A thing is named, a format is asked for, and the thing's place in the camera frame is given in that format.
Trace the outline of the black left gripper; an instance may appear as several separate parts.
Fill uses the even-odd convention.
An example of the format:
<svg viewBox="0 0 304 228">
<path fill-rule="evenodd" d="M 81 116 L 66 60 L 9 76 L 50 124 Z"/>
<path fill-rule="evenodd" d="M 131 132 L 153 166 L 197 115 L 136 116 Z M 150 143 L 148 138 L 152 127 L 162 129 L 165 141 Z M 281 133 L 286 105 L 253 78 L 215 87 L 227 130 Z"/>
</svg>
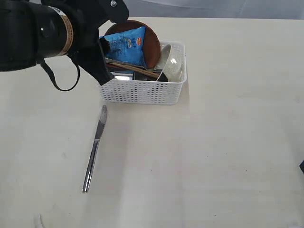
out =
<svg viewBox="0 0 304 228">
<path fill-rule="evenodd" d="M 107 17 L 101 17 L 97 23 L 92 23 L 79 14 L 73 22 L 77 34 L 75 50 L 71 52 L 71 60 L 90 74 L 101 86 L 114 78 L 106 67 L 104 45 L 99 38 L 99 27 L 108 20 Z"/>
</svg>

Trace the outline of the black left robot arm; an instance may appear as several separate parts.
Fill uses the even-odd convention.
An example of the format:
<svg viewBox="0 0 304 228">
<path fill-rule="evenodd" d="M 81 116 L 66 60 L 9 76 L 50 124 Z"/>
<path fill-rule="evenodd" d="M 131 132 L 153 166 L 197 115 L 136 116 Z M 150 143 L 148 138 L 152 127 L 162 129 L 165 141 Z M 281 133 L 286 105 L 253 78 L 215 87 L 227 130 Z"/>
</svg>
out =
<svg viewBox="0 0 304 228">
<path fill-rule="evenodd" d="M 0 70 L 18 71 L 40 65 L 57 90 L 55 74 L 47 58 L 68 56 L 99 85 L 113 79 L 109 73 L 98 28 L 88 25 L 84 11 L 73 1 L 50 0 L 42 4 L 28 0 L 0 2 Z"/>
</svg>

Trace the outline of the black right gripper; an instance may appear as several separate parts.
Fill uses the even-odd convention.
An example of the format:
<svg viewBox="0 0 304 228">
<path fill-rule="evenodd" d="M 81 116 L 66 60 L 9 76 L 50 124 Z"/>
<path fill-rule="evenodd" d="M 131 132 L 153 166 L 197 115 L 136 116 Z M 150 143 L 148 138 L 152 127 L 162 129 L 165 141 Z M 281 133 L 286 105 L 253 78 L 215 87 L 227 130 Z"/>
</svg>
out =
<svg viewBox="0 0 304 228">
<path fill-rule="evenodd" d="M 304 173 L 304 161 L 301 162 L 299 167 L 300 167 L 301 171 Z"/>
</svg>

